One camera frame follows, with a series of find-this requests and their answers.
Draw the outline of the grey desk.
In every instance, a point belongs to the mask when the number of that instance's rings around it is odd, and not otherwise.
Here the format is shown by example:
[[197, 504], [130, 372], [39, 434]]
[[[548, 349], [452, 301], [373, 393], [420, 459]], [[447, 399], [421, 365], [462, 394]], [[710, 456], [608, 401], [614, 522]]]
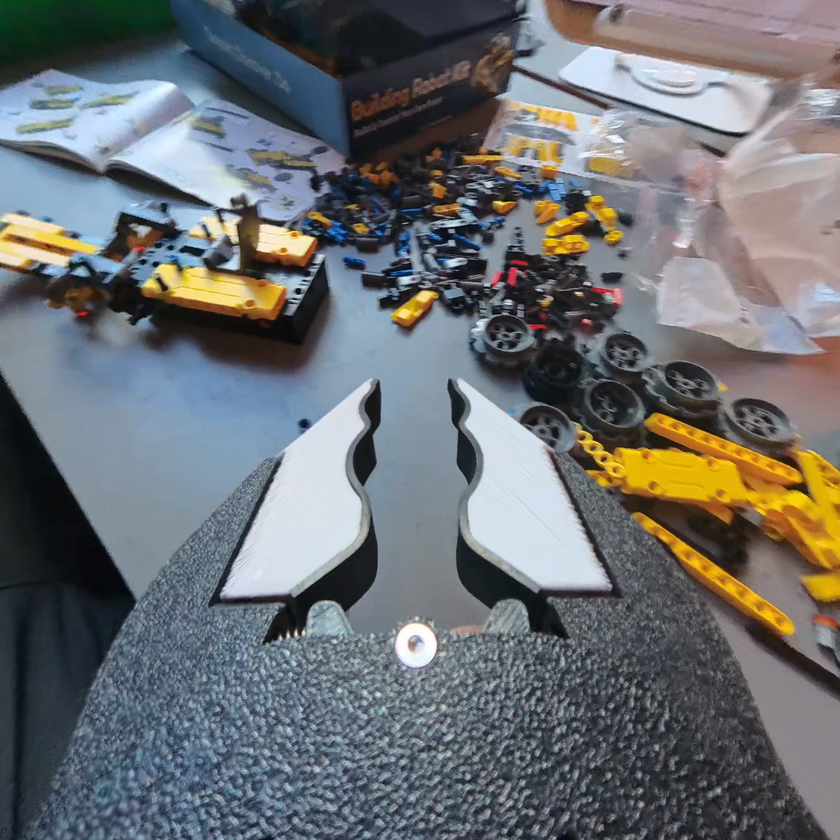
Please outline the grey desk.
[[[221, 98], [293, 127], [174, 37], [30, 60], [2, 69], [2, 87], [52, 68], [94, 81], [172, 81], [195, 102]], [[205, 212], [139, 177], [102, 177], [2, 148], [2, 213], [22, 209], [103, 237], [121, 208], [149, 197], [171, 202], [184, 225]], [[301, 419], [316, 421], [362, 381], [379, 379], [377, 467], [367, 483], [379, 565], [350, 620], [363, 633], [415, 616], [480, 625], [488, 610], [455, 567], [466, 482], [455, 463], [447, 382], [462, 377], [510, 410], [523, 403], [519, 378], [485, 370], [468, 346], [470, 322], [444, 308], [403, 333], [375, 292], [343, 272], [338, 250], [327, 257], [331, 296], [303, 345], [192, 322], [156, 332], [111, 314], [86, 327], [47, 308], [27, 278], [2, 273], [3, 378], [135, 596], [265, 458], [298, 436]], [[807, 448], [838, 459], [838, 339], [792, 360], [735, 349], [658, 325], [650, 296], [633, 283], [625, 289], [623, 326], [656, 358], [701, 364], [730, 394], [775, 403]], [[790, 777], [838, 838], [838, 699], [708, 600]]]

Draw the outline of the white stand base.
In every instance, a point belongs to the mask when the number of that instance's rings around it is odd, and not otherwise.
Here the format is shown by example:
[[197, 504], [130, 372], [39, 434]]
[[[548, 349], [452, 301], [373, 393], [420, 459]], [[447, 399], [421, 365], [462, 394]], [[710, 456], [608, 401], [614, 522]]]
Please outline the white stand base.
[[601, 47], [585, 49], [558, 75], [584, 91], [735, 137], [759, 125], [775, 88], [763, 77]]

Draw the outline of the pile of small brick parts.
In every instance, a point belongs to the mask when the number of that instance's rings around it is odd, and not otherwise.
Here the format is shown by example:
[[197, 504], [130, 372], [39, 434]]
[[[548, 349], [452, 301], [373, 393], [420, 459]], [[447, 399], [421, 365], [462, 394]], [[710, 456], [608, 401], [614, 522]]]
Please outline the pile of small brick parts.
[[593, 276], [594, 245], [620, 247], [634, 222], [581, 182], [521, 168], [478, 148], [433, 149], [313, 176], [321, 187], [302, 232], [345, 249], [343, 264], [413, 329], [436, 303], [482, 319], [512, 316], [527, 333], [604, 329], [623, 307], [623, 273]]

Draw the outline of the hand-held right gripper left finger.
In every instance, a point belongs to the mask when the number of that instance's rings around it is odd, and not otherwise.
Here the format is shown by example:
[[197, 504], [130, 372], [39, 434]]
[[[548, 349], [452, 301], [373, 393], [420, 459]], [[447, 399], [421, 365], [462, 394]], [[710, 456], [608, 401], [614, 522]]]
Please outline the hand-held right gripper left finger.
[[293, 602], [371, 550], [373, 435], [382, 389], [365, 380], [274, 459], [219, 582], [220, 602]]

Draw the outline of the person's grey trouser legs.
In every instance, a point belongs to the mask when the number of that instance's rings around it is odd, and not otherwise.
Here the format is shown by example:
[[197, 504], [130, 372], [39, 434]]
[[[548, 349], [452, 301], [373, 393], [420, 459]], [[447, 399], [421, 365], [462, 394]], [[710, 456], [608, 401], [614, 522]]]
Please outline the person's grey trouser legs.
[[36, 818], [134, 604], [1, 380], [1, 838]]

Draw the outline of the yellow sticker sheet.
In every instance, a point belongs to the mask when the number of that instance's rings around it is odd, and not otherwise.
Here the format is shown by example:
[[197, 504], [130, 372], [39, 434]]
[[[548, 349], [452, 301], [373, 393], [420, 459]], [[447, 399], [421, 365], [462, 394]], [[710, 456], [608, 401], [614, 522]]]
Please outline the yellow sticker sheet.
[[624, 141], [613, 137], [607, 120], [613, 109], [588, 114], [503, 99], [484, 146], [517, 167], [554, 166], [561, 174], [601, 181], [641, 182]]

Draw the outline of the wooden display board with sheet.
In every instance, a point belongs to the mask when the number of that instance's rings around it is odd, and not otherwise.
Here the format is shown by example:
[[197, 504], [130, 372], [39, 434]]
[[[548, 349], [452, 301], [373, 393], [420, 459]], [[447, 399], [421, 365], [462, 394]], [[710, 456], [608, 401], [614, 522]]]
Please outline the wooden display board with sheet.
[[838, 84], [838, 1], [546, 1], [566, 40], [776, 79]]

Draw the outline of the white instruction booklet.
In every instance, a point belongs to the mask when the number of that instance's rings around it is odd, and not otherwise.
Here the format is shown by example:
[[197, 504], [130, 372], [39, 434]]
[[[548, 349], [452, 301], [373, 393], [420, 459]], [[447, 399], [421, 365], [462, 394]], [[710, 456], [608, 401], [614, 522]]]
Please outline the white instruction booklet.
[[143, 175], [207, 205], [243, 195], [281, 222], [305, 215], [326, 174], [345, 165], [321, 140], [226, 100], [195, 104], [167, 81], [106, 84], [59, 70], [2, 88], [1, 139], [100, 174]]

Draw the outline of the yellow toy brick vehicle model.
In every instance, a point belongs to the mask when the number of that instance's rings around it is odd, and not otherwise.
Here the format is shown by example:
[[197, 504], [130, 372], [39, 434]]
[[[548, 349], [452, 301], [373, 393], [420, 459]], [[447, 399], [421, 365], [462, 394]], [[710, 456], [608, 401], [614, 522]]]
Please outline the yellow toy brick vehicle model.
[[179, 226], [168, 203], [127, 206], [110, 239], [7, 213], [2, 269], [44, 284], [45, 304], [78, 321], [109, 310], [132, 325], [184, 318], [302, 343], [329, 295], [318, 240], [264, 219], [245, 196]]

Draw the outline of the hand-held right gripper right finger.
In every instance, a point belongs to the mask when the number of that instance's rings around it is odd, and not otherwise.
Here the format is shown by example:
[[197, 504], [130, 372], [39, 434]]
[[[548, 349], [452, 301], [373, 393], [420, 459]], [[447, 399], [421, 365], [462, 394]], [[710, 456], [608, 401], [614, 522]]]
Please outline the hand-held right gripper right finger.
[[464, 379], [449, 379], [448, 395], [465, 546], [535, 595], [612, 594], [553, 450]]

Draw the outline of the dark blue cardboard box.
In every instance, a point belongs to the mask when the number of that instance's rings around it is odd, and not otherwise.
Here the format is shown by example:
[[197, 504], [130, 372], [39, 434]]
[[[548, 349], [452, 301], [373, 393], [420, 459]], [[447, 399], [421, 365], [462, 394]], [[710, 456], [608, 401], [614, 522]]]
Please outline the dark blue cardboard box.
[[185, 45], [359, 159], [508, 89], [519, 2], [170, 2]]

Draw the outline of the clear plastic bag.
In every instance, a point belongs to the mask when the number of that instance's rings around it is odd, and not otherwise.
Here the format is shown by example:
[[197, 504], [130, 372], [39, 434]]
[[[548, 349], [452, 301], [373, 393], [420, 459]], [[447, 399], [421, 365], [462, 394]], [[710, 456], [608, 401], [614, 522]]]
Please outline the clear plastic bag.
[[838, 73], [783, 86], [636, 268], [658, 325], [754, 352], [822, 354], [839, 332]]
[[682, 123], [626, 108], [596, 118], [575, 154], [589, 175], [674, 188], [706, 181], [722, 158]]

